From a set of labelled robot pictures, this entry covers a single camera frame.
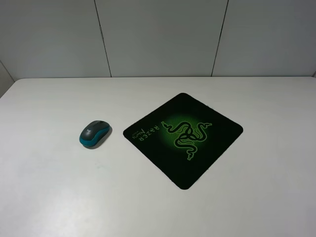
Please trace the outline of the black green Razer mouse pad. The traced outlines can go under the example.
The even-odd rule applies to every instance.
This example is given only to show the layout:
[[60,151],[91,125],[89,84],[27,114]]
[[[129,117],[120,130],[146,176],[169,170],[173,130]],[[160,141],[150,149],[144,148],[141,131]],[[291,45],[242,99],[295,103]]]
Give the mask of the black green Razer mouse pad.
[[187,93],[123,131],[182,190],[189,189],[242,133],[241,125]]

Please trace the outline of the grey and teal computer mouse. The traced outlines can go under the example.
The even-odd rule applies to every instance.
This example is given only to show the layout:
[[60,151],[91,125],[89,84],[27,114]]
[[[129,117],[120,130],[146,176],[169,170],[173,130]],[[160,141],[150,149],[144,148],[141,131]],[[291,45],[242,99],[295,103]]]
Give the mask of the grey and teal computer mouse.
[[79,142],[85,148],[96,149],[109,137],[112,127],[103,120],[89,123],[81,132]]

